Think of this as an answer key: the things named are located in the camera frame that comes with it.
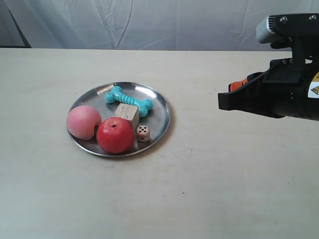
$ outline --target warning label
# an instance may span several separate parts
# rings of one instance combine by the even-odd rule
[[[319,72],[313,78],[308,90],[309,98],[319,98]]]

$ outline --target teal bone toy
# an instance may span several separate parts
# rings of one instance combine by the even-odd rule
[[[119,86],[114,86],[110,92],[105,94],[105,101],[107,103],[119,101],[124,104],[137,106],[140,108],[140,117],[147,116],[149,110],[153,108],[153,102],[150,99],[139,101],[135,98],[127,96],[122,92],[122,88]]]

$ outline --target red apple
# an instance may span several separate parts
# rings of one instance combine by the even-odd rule
[[[111,117],[103,121],[96,132],[98,145],[111,154],[121,153],[131,148],[134,138],[132,126],[119,117]]]

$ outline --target metal plate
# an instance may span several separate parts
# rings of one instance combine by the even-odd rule
[[[119,102],[112,104],[106,103],[104,96],[114,86],[122,88],[123,93],[139,100],[151,99],[154,107],[149,111],[146,117],[140,118],[139,124],[146,125],[150,128],[151,139],[149,142],[140,143],[135,139],[134,145],[128,151],[121,154],[108,154],[103,151],[96,142],[96,138],[93,137],[90,140],[81,140],[75,138],[68,131],[73,141],[83,150],[98,156],[103,157],[125,157],[142,152],[152,147],[158,140],[165,134],[170,123],[170,107],[166,99],[156,90],[146,85],[133,83],[133,82],[116,82],[106,85],[102,85],[91,89],[82,95],[71,107],[70,110],[77,106],[92,106],[97,109],[102,117],[102,121],[107,118],[113,117],[114,112],[119,105]]]

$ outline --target pink peach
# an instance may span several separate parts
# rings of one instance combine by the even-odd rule
[[[72,109],[66,119],[69,132],[79,139],[91,139],[94,136],[94,127],[100,125],[100,113],[91,106],[78,106]]]

